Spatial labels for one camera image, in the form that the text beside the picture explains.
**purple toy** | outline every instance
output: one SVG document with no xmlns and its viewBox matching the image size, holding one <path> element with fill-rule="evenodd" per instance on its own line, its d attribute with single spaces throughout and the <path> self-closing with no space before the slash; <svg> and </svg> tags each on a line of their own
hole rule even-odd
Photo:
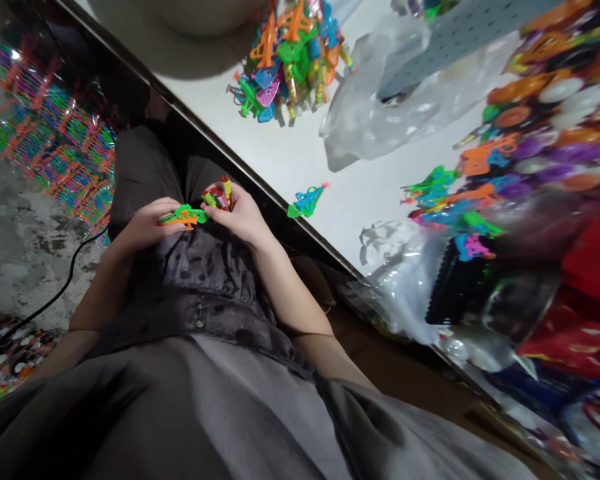
<svg viewBox="0 0 600 480">
<path fill-rule="evenodd" d="M 570 143 L 549 154 L 552 161 L 576 165 L 600 159 L 600 143 Z"/>
<path fill-rule="evenodd" d="M 573 176 L 576 169 L 572 165 L 554 165 L 538 173 L 538 178 L 544 183 L 562 181 Z"/>
<path fill-rule="evenodd" d="M 536 156 L 542 152 L 544 144 L 536 137 L 527 137 L 518 144 L 518 148 L 511 152 L 512 158 L 523 160 Z"/>
</svg>

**colorful toy pile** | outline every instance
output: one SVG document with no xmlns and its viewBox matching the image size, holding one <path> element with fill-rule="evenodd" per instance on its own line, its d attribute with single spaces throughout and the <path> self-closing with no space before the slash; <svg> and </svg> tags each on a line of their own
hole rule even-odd
<svg viewBox="0 0 600 480">
<path fill-rule="evenodd" d="M 455 148 L 480 139 L 456 170 L 436 168 L 404 187 L 410 217 L 446 228 L 462 260 L 493 258 L 480 237 L 505 232 L 481 212 L 539 188 L 600 185 L 600 1 L 569 0 L 527 25 L 509 70 L 523 78 L 494 89 L 483 124 Z M 463 177 L 464 186 L 449 188 Z"/>
<path fill-rule="evenodd" d="M 70 68 L 38 38 L 13 22 L 0 32 L 0 86 L 14 96 L 0 110 L 0 157 L 98 233 L 109 222 L 116 130 L 124 123 L 97 84 L 70 87 L 77 84 Z"/>
<path fill-rule="evenodd" d="M 0 325 L 2 336 L 19 322 L 12 319 Z M 0 349 L 0 397 L 15 390 L 51 352 L 60 338 L 58 331 L 36 329 L 26 325 L 2 344 Z"/>
<path fill-rule="evenodd" d="M 298 0 L 279 17 L 272 0 L 249 55 L 247 65 L 253 72 L 242 76 L 236 72 L 239 87 L 229 90 L 242 104 L 245 117 L 253 112 L 258 122 L 265 123 L 274 118 L 276 105 L 286 105 L 293 120 L 303 109 L 329 101 L 327 87 L 336 76 L 340 57 L 354 72 L 327 0 Z"/>
</svg>

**clear plastic bag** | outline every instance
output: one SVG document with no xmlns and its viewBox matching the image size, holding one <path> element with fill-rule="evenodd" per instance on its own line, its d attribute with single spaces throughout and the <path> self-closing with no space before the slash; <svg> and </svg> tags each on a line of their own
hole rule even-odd
<svg viewBox="0 0 600 480">
<path fill-rule="evenodd" d="M 320 129 L 336 155 L 373 160 L 440 131 L 488 94 L 517 44 L 517 34 L 508 35 L 429 76 L 410 95 L 382 104 L 376 96 L 381 79 L 426 51 L 430 35 L 424 21 L 389 15 L 356 42 L 357 71 L 340 86 Z"/>
<path fill-rule="evenodd" d="M 378 330 L 432 345 L 437 338 L 437 328 L 427 324 L 425 316 L 448 238 L 439 231 L 413 225 L 412 234 L 403 240 L 397 255 L 386 259 L 364 281 L 348 283 L 347 288 L 377 312 L 374 322 Z M 394 231 L 402 234 L 400 229 Z M 382 237 L 382 244 L 386 245 L 387 237 Z M 367 253 L 363 254 L 368 255 L 372 247 L 375 248 L 372 243 L 365 242 L 363 250 Z M 386 251 L 382 248 L 375 250 L 381 253 L 374 258 L 382 261 L 382 254 Z"/>
<path fill-rule="evenodd" d="M 500 259 L 560 260 L 577 236 L 600 213 L 600 195 L 540 190 L 494 203 L 483 212 L 507 231 L 494 251 Z"/>
</svg>

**gray dress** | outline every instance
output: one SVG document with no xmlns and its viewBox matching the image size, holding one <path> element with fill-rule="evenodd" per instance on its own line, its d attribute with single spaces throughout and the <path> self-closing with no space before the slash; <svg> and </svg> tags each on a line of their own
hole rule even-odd
<svg viewBox="0 0 600 480">
<path fill-rule="evenodd" d="M 344 381 L 204 335 L 90 359 L 0 399 L 0 479 L 511 479 L 518 460 Z"/>
</svg>

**white table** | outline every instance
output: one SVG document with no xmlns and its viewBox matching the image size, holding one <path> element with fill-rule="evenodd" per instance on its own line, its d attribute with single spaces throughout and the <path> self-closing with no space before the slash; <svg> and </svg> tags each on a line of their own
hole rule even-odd
<svg viewBox="0 0 600 480">
<path fill-rule="evenodd" d="M 405 219 L 409 208 L 400 205 L 400 187 L 424 180 L 438 165 L 456 166 L 459 152 L 451 146 L 481 124 L 484 103 L 434 135 L 374 161 L 360 160 L 334 171 L 318 135 L 327 107 L 305 113 L 293 127 L 240 116 L 232 95 L 226 93 L 229 84 L 236 84 L 232 78 L 236 70 L 242 71 L 244 50 L 237 49 L 236 42 L 202 44 L 180 37 L 145 16 L 133 0 L 59 2 L 105 44 L 111 39 L 104 38 L 107 35 L 98 32 L 93 21 L 118 40 L 193 114 L 189 120 L 196 128 L 259 186 L 286 202 L 282 207 L 295 201 L 296 192 L 330 182 L 315 214 L 306 220 L 312 227 L 308 231 L 332 253 L 339 253 L 353 273 L 367 275 L 371 269 L 360 260 L 362 229 L 376 221 Z M 389 4 L 389 0 L 362 2 L 342 26 L 350 46 L 390 12 Z M 247 38 L 251 33 L 245 32 Z M 116 52 L 115 45 L 109 47 Z"/>
</svg>

